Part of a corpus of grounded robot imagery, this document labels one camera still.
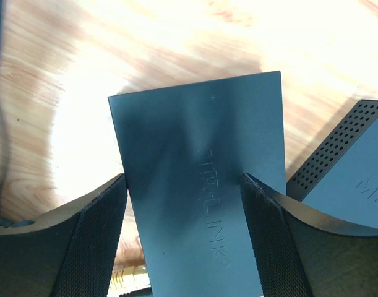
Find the black network switch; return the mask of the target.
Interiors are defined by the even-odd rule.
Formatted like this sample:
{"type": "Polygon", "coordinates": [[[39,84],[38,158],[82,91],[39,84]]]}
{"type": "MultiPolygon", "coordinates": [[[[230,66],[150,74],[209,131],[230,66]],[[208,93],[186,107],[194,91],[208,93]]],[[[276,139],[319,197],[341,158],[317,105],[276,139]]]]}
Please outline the black network switch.
{"type": "Polygon", "coordinates": [[[281,74],[108,99],[154,296],[261,296],[239,182],[285,192],[281,74]]]}
{"type": "Polygon", "coordinates": [[[378,228],[378,100],[360,100],[286,184],[323,213],[378,228]]]}

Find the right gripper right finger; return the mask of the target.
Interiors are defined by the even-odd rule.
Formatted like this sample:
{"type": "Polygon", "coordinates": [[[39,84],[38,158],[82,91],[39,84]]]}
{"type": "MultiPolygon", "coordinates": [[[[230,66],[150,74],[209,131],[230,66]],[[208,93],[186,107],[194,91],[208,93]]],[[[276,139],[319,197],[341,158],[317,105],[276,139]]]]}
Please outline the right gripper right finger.
{"type": "Polygon", "coordinates": [[[265,296],[378,296],[378,228],[320,212],[247,173],[240,191],[265,296]]]}

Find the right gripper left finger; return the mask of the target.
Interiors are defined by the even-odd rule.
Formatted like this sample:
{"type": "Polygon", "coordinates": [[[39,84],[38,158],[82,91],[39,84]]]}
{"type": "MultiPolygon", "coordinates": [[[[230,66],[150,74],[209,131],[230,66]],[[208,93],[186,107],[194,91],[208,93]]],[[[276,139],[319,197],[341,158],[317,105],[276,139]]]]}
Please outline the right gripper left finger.
{"type": "Polygon", "coordinates": [[[106,296],[127,203],[125,176],[0,227],[0,296],[106,296]]]}

